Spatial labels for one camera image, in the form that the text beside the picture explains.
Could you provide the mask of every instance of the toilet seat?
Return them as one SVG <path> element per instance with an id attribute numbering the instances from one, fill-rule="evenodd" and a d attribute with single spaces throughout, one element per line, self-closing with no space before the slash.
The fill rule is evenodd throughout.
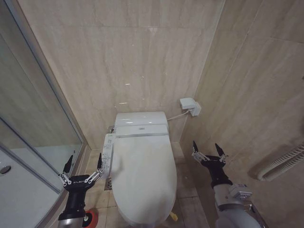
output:
<path id="1" fill-rule="evenodd" d="M 177 177 L 168 135 L 116 138 L 111 176 L 115 201 L 131 225 L 154 226 L 169 216 Z"/>

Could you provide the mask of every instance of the white toilet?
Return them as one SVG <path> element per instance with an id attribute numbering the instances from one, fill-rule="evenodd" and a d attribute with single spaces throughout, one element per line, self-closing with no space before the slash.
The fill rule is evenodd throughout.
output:
<path id="1" fill-rule="evenodd" d="M 164 112 L 116 116 L 112 189 L 122 217 L 132 226 L 154 227 L 170 214 L 176 168 Z"/>

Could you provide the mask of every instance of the wall outlet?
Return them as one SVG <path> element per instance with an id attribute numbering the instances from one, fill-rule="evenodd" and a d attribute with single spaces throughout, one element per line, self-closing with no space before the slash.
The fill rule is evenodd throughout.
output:
<path id="1" fill-rule="evenodd" d="M 201 106 L 199 103 L 195 102 L 195 107 L 190 110 L 192 116 L 198 116 L 201 111 Z"/>
<path id="2" fill-rule="evenodd" d="M 189 109 L 192 116 L 200 114 L 201 106 L 191 97 L 180 99 L 180 105 L 182 109 Z"/>
<path id="3" fill-rule="evenodd" d="M 195 100 L 191 97 L 180 99 L 180 105 L 182 109 L 192 109 L 196 107 Z"/>

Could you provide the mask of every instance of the tile floor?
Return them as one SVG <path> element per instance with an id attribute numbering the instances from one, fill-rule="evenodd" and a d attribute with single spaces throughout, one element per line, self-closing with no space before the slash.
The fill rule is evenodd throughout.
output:
<path id="1" fill-rule="evenodd" d="M 179 219 L 175 222 L 169 216 L 157 228 L 209 228 L 181 147 L 178 142 L 171 145 L 177 171 L 177 197 L 172 211 Z M 101 150 L 91 151 L 86 174 L 91 174 L 96 170 L 100 152 Z M 98 210 L 98 228 L 130 228 L 119 214 L 113 192 L 104 190 L 104 187 L 105 180 L 99 180 L 93 188 L 88 190 L 85 209 Z"/>

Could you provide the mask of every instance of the glass shower door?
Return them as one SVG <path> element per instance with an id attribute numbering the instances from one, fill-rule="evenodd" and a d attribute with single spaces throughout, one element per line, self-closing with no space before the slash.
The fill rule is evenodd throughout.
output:
<path id="1" fill-rule="evenodd" d="M 57 175 L 71 155 L 74 165 L 81 146 L 0 0 L 0 227 L 35 227 L 63 189 Z"/>

